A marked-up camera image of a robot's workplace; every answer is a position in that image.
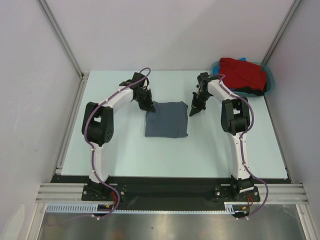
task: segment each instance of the red garment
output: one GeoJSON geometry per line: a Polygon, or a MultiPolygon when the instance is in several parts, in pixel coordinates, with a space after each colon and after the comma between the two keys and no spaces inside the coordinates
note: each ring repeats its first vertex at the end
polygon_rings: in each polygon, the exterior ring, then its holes
{"type": "Polygon", "coordinates": [[[248,61],[235,60],[233,58],[220,59],[220,74],[224,74],[223,83],[230,89],[250,87],[253,90],[261,90],[267,81],[267,73],[261,72],[262,67],[248,61]]]}

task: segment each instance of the blue basket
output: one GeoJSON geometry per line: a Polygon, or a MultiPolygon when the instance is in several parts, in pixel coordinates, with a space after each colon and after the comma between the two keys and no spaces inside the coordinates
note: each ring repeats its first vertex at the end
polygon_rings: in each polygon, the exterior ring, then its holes
{"type": "MultiPolygon", "coordinates": [[[[265,95],[269,94],[274,88],[275,88],[275,81],[274,81],[274,76],[272,75],[270,69],[258,62],[252,62],[252,64],[256,64],[262,67],[262,72],[266,72],[266,91],[265,91],[265,95]]],[[[213,74],[214,72],[214,68],[215,67],[219,67],[220,66],[220,61],[216,61],[215,63],[213,63],[211,65],[211,74],[213,74]]],[[[260,97],[254,94],[249,94],[246,92],[242,92],[242,91],[233,91],[235,94],[239,95],[239,96],[245,96],[245,97],[260,97]]]]}

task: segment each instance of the white wall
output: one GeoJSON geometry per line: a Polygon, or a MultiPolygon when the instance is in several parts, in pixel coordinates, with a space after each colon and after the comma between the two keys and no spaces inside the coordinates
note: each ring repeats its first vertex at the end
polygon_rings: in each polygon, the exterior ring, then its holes
{"type": "Polygon", "coordinates": [[[47,0],[83,71],[261,62],[293,0],[47,0]]]}
{"type": "Polygon", "coordinates": [[[302,182],[320,223],[320,1],[306,0],[269,66],[275,89],[268,96],[289,171],[302,182]]]}
{"type": "Polygon", "coordinates": [[[35,0],[1,1],[0,32],[0,233],[20,204],[25,233],[79,79],[35,0]]]}

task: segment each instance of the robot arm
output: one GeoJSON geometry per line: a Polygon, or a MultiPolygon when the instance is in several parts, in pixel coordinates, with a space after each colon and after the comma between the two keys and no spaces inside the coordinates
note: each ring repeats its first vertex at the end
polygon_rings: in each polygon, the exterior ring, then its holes
{"type": "MultiPolygon", "coordinates": [[[[93,160],[95,163],[96,173],[105,182],[109,173],[102,171],[101,153],[103,145],[108,143],[114,134],[114,114],[125,104],[136,100],[141,110],[155,112],[155,107],[152,101],[151,90],[149,89],[149,80],[145,78],[142,82],[128,87],[135,82],[141,80],[145,76],[135,72],[132,79],[124,81],[119,85],[118,92],[115,95],[101,101],[100,103],[89,102],[86,105],[83,123],[82,134],[85,133],[86,123],[92,112],[99,104],[104,103],[92,117],[87,128],[87,139],[94,146],[93,160]]],[[[92,172],[89,176],[92,182],[99,183],[95,174],[92,172]]]]}
{"type": "Polygon", "coordinates": [[[243,147],[244,162],[249,169],[246,147],[247,134],[242,134],[250,125],[249,108],[240,99],[233,97],[237,96],[236,94],[233,93],[233,96],[230,96],[228,93],[229,89],[217,76],[211,76],[207,72],[203,72],[197,77],[197,80],[199,83],[199,85],[197,85],[198,91],[193,93],[189,116],[191,117],[201,110],[205,110],[206,101],[209,97],[214,96],[217,98],[222,105],[221,126],[223,131],[227,133],[232,152],[233,171],[231,176],[231,189],[235,195],[251,191],[254,189],[253,178],[245,169],[241,149],[241,147],[243,147]],[[239,113],[234,114],[234,109],[238,110],[239,113]]]}

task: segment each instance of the light blue tabletop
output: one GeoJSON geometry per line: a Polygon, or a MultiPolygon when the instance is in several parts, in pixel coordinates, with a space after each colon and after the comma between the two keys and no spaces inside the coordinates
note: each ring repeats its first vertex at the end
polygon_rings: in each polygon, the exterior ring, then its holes
{"type": "MultiPolygon", "coordinates": [[[[148,77],[157,102],[180,102],[191,107],[197,71],[152,71],[148,77]]],[[[81,133],[86,104],[100,102],[131,79],[134,71],[91,71],[80,104],[62,175],[89,175],[90,147],[81,133]]],[[[255,121],[247,134],[248,161],[261,178],[286,179],[287,173],[263,97],[250,97],[255,121]]],[[[132,101],[114,115],[114,135],[103,149],[103,167],[111,176],[229,178],[232,156],[222,130],[221,104],[214,97],[206,110],[188,119],[186,138],[145,137],[146,112],[132,101]]]]}

